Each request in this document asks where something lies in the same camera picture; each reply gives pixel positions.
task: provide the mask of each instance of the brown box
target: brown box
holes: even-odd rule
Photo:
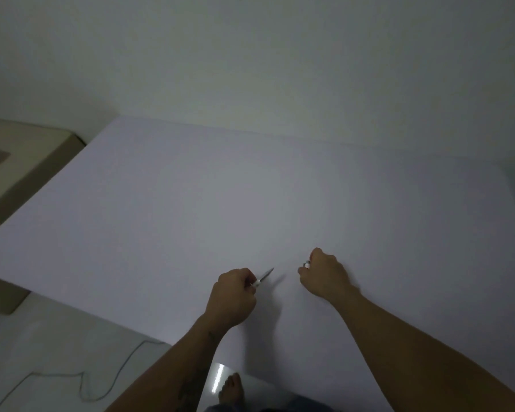
[[[83,147],[65,130],[0,120],[0,224]],[[0,313],[11,314],[28,294],[0,279]]]

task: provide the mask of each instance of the black cable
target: black cable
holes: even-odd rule
[[[82,402],[97,402],[97,401],[100,401],[102,400],[103,398],[105,398],[108,394],[111,393],[111,390],[112,388],[115,386],[115,383],[116,383],[116,380],[118,379],[118,376],[120,375],[120,372],[122,371],[122,369],[124,368],[124,366],[126,365],[126,363],[128,363],[128,361],[131,359],[133,353],[135,353],[139,347],[141,347],[142,345],[144,345],[145,343],[149,343],[149,344],[156,344],[157,346],[161,345],[161,344],[164,344],[163,342],[161,341],[151,341],[150,339],[146,339],[146,340],[143,340],[141,341],[137,347],[135,347],[132,352],[130,353],[130,355],[126,358],[126,360],[124,360],[124,362],[122,363],[122,365],[120,366],[120,368],[118,369],[118,372],[116,373],[116,376],[115,376],[115,380],[112,381],[112,384],[111,386],[109,387],[109,389],[101,396],[97,397],[97,398],[85,398],[82,394],[82,388],[84,386],[84,376],[88,374],[87,371],[80,371],[78,373],[39,373],[37,371],[31,371],[29,374],[27,374],[25,377],[23,377],[21,379],[21,381],[16,384],[14,386],[14,388],[12,390],[10,390],[6,396],[4,396],[2,398],[2,400],[0,401],[0,406],[2,406],[2,403],[4,403],[6,401],[6,399],[12,394],[14,393],[15,389],[17,389],[19,386],[21,386],[21,384],[23,384],[23,382],[25,380],[27,380],[29,377],[31,376],[34,376],[34,377],[66,377],[66,378],[71,378],[71,377],[79,377],[80,376],[80,386],[78,387],[78,397],[80,398],[80,400]]]

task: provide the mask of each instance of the white tile floor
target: white tile floor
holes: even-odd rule
[[[12,315],[0,315],[0,400],[31,371],[86,370],[89,379],[83,394],[97,397],[110,387],[118,368],[144,339],[144,335],[32,293]],[[31,377],[8,397],[0,412],[102,411],[168,348],[167,344],[145,344],[137,350],[102,401],[81,402],[79,379]],[[219,367],[215,363],[210,369],[199,411],[217,403],[213,386]],[[223,368],[216,391],[233,372]],[[241,377],[250,412],[266,406],[281,408],[293,396],[253,377]]]

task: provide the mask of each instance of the white table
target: white table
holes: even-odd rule
[[[342,320],[299,283],[317,245],[515,390],[515,205],[486,163],[122,117],[0,227],[0,278],[174,343],[221,272],[274,266],[215,361],[389,410]]]

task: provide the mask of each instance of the bare foot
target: bare foot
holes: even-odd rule
[[[244,406],[244,389],[242,388],[242,382],[238,373],[227,377],[225,384],[221,388],[219,398],[222,405]]]

